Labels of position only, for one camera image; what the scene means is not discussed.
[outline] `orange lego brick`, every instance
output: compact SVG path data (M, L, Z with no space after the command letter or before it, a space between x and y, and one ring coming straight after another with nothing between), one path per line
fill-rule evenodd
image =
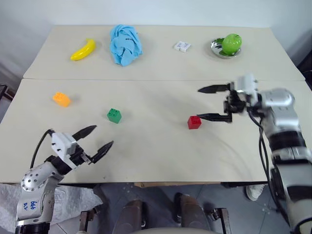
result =
M53 96L53 100L60 106L67 107L71 102L66 94L62 94L60 92L56 92Z

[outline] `metal bowl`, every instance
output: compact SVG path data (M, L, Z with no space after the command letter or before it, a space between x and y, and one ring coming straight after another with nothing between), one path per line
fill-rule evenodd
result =
M239 48L235 53L232 55L227 55L222 51L222 43L224 38L216 38L211 41L211 50L217 55L218 57L222 59L230 59L233 57L236 57L240 54L241 48Z

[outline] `white table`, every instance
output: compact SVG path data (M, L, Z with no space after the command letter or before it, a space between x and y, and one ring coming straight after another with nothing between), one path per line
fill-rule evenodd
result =
M269 28L136 26L144 54L127 67L114 64L109 50L112 28L55 26L24 78L232 80L252 72L258 80L304 80ZM242 36L242 53L220 59L210 42L229 33ZM86 38L95 39L97 49L83 60L71 61ZM186 53L173 49L180 40L192 45Z
M64 182L266 180L258 129L247 116L234 115L232 124L203 120L199 129L188 129L191 115L223 112L225 92L197 92L216 83L220 82L23 79L0 124L0 180L20 181L48 128L73 134L93 124L97 128L79 141L88 154L111 140L115 143L105 158L81 165ZM303 136L311 147L311 91L304 81L259 83L260 90L276 87L294 94ZM69 107L52 101L57 91L72 99ZM107 120L110 108L121 111L119 124ZM49 137L43 142L35 165L52 154L50 143Z

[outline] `blue cloth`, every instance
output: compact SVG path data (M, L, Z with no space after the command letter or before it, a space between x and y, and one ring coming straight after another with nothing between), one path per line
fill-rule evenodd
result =
M115 63L127 66L143 53L134 27L119 24L111 30L110 35L110 49Z

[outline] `red block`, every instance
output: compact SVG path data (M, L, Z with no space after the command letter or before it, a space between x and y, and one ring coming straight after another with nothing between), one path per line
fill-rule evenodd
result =
M198 116L191 116L189 120L187 121L187 124L189 126L189 129L197 129L201 125L200 117Z

